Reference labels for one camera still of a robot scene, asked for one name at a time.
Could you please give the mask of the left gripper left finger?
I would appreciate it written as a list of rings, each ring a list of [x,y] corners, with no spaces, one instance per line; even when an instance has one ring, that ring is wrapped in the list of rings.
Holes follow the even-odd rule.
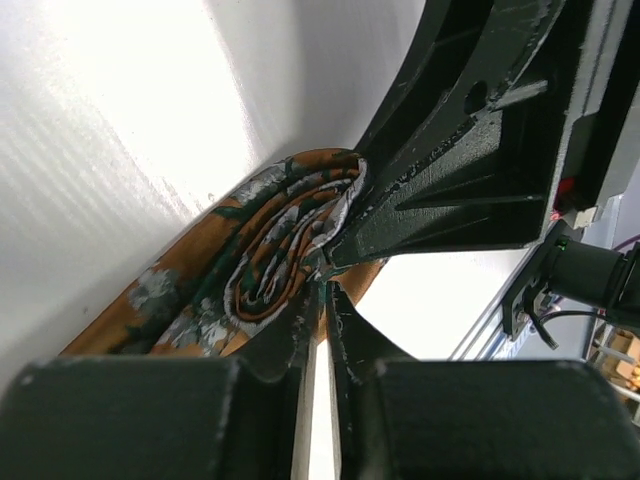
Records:
[[[304,479],[320,290],[225,358],[61,356],[1,400],[5,479]]]

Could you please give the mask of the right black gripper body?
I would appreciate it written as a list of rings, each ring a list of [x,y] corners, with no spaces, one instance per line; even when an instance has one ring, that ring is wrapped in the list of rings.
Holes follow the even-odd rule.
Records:
[[[639,162],[639,4],[569,1],[549,43],[568,59],[554,79],[567,99],[551,184],[552,216],[574,229],[603,215]]]

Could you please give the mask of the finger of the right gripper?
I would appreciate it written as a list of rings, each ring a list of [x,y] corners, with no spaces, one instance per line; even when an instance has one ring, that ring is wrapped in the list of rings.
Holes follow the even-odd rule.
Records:
[[[552,158],[523,152],[553,77],[536,56],[560,1],[428,1],[356,145],[365,186],[326,247],[338,267],[409,253],[517,249],[549,217]]]

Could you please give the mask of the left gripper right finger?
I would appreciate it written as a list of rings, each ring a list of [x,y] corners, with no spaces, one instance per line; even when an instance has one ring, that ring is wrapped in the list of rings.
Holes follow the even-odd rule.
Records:
[[[575,360],[421,361],[327,287],[340,479],[635,479],[639,440]]]

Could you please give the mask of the brown grey floral tie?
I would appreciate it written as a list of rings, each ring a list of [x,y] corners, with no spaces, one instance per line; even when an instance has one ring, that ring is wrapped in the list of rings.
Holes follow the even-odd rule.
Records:
[[[244,180],[200,217],[66,348],[68,355],[227,356],[308,285],[360,301],[383,268],[332,264],[369,174],[343,149],[302,152]]]

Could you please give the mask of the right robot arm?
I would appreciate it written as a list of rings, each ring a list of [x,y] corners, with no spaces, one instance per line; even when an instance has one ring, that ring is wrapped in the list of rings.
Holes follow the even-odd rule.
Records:
[[[580,215],[623,190],[639,156],[635,1],[429,1],[358,142],[363,195],[333,264],[532,247],[502,324],[553,293],[639,322],[639,253],[584,245]]]

